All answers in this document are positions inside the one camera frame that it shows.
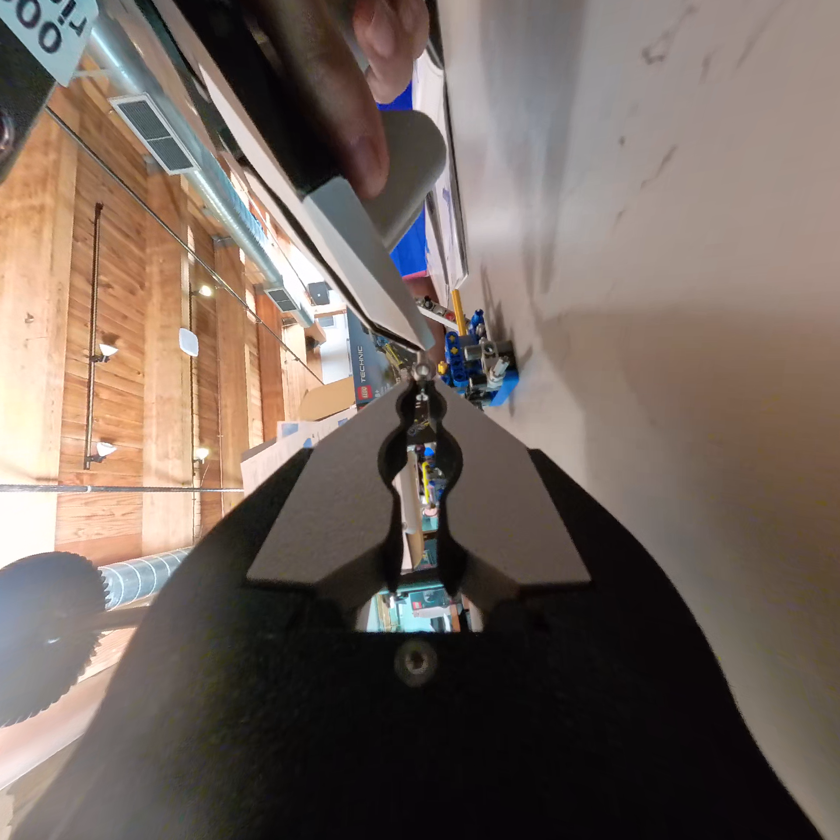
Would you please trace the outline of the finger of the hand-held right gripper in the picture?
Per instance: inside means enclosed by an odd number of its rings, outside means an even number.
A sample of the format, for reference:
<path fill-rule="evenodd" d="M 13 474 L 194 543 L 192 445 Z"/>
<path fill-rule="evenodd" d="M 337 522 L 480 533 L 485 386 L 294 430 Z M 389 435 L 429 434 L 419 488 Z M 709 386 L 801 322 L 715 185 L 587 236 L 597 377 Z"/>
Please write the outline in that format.
<path fill-rule="evenodd" d="M 336 290 L 347 308 L 365 320 L 343 274 L 335 270 L 330 252 L 323 252 L 323 237 L 312 225 L 301 196 L 224 75 L 215 65 L 199 65 L 198 74 L 225 128 L 241 150 L 243 160 L 238 167 L 248 190 L 276 219 L 286 238 L 307 257 L 320 277 Z"/>
<path fill-rule="evenodd" d="M 351 185 L 334 176 L 303 201 L 312 239 L 373 332 L 425 353 L 435 339 Z"/>

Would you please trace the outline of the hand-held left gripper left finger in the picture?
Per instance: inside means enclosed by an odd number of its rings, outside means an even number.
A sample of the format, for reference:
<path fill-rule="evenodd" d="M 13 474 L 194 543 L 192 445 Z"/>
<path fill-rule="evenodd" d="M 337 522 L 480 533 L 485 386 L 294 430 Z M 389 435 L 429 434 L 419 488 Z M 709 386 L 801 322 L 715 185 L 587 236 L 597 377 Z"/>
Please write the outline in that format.
<path fill-rule="evenodd" d="M 315 444 L 248 569 L 250 585 L 330 602 L 365 630 L 371 599 L 401 569 L 393 481 L 406 466 L 417 393 L 402 383 Z"/>

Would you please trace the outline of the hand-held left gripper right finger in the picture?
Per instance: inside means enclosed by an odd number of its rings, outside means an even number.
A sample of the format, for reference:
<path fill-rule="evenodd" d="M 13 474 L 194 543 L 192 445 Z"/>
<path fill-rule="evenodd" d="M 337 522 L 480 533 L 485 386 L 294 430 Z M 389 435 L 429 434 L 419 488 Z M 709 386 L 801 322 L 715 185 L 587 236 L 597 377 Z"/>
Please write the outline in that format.
<path fill-rule="evenodd" d="M 437 576 L 485 616 L 592 576 L 526 445 L 454 389 L 425 387 L 445 475 Z"/>

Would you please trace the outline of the blue grey lego car assembly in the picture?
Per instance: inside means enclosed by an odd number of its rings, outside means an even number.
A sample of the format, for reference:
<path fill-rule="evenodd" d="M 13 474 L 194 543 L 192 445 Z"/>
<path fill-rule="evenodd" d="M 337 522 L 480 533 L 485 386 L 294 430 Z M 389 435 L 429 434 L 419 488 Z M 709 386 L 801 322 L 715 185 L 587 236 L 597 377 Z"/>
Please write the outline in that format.
<path fill-rule="evenodd" d="M 481 411 L 501 406 L 519 383 L 513 344 L 492 338 L 482 309 L 466 316 L 458 291 L 453 301 L 455 309 L 447 309 L 430 297 L 415 299 L 426 318 L 444 327 L 444 359 L 436 365 L 437 377 Z"/>

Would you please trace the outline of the Lego instruction booklet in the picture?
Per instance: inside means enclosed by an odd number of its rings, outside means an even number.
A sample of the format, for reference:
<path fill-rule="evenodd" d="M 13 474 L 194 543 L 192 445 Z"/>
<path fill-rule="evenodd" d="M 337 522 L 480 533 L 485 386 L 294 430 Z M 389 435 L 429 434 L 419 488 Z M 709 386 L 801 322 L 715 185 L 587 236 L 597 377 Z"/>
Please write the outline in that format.
<path fill-rule="evenodd" d="M 279 423 L 274 438 L 242 455 L 240 471 L 245 496 L 252 494 L 299 450 L 314 448 L 349 419 L 349 416 L 336 415 L 317 422 Z"/>

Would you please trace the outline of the lego set box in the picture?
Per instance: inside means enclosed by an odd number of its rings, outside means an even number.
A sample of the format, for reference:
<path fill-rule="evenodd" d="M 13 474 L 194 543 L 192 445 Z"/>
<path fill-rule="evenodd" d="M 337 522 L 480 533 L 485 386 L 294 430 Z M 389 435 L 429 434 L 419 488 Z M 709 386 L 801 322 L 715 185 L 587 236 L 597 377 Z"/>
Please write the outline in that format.
<path fill-rule="evenodd" d="M 361 409 L 411 377 L 416 353 L 370 331 L 352 311 L 346 318 L 355 404 Z"/>

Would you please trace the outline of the person's right hand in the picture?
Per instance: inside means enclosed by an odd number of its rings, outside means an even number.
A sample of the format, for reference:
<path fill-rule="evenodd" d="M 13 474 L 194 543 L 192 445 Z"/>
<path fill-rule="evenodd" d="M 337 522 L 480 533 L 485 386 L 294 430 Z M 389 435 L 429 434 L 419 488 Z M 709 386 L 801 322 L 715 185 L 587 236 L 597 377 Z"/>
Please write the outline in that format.
<path fill-rule="evenodd" d="M 362 70 L 328 5 L 316 1 L 245 2 L 299 86 L 325 132 L 343 176 L 363 199 L 382 193 L 390 155 L 377 105 L 403 93 L 429 37 L 421 1 L 353 2 L 350 30 Z"/>

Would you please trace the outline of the brown cardboard flap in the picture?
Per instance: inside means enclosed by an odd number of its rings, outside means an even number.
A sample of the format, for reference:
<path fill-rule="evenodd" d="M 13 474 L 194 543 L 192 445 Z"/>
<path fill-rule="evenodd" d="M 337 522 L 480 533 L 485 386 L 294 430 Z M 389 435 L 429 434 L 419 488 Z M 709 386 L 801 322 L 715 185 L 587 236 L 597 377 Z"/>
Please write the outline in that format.
<path fill-rule="evenodd" d="M 299 419 L 319 422 L 356 407 L 356 391 L 352 376 L 307 390 L 299 406 Z"/>

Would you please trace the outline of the black toothed round fixture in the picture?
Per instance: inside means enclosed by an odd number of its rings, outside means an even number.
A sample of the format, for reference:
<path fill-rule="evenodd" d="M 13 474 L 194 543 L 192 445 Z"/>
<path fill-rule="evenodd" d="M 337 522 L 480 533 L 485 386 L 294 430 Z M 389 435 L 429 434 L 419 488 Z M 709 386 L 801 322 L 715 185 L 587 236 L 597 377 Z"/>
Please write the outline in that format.
<path fill-rule="evenodd" d="M 98 569 L 68 552 L 1 569 L 1 726 L 50 708 L 89 665 L 106 596 Z"/>

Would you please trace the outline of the silver spiral ceiling duct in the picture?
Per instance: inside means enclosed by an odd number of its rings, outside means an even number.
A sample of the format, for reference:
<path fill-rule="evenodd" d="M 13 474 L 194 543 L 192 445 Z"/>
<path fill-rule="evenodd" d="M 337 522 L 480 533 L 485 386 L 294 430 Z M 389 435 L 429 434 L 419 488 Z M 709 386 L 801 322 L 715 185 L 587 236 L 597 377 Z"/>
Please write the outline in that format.
<path fill-rule="evenodd" d="M 108 79 L 110 98 L 142 92 L 150 95 L 196 159 L 197 168 L 182 175 L 188 185 L 261 272 L 262 285 L 287 289 L 298 311 L 281 313 L 302 327 L 311 327 L 315 318 L 306 288 L 218 162 L 206 123 L 217 114 L 173 44 L 160 41 L 142 18 L 120 20 L 114 13 L 102 11 L 91 31 L 88 52 Z"/>

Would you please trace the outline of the large duct vent grille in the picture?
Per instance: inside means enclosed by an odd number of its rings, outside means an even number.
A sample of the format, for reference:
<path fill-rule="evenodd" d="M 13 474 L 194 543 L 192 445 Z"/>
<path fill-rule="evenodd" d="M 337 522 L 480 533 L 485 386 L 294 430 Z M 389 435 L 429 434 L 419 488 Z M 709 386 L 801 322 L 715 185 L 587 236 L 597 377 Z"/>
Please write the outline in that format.
<path fill-rule="evenodd" d="M 108 101 L 166 174 L 184 175 L 197 168 L 195 157 L 148 93 L 113 97 Z"/>

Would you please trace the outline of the short silver spiral duct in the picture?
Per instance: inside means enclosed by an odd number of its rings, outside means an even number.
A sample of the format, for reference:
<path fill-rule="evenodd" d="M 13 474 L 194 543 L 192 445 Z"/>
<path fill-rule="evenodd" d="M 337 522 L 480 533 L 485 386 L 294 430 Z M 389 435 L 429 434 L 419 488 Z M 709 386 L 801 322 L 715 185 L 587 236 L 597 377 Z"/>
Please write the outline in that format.
<path fill-rule="evenodd" d="M 174 549 L 101 566 L 98 571 L 106 611 L 156 595 L 191 551 L 190 548 Z"/>

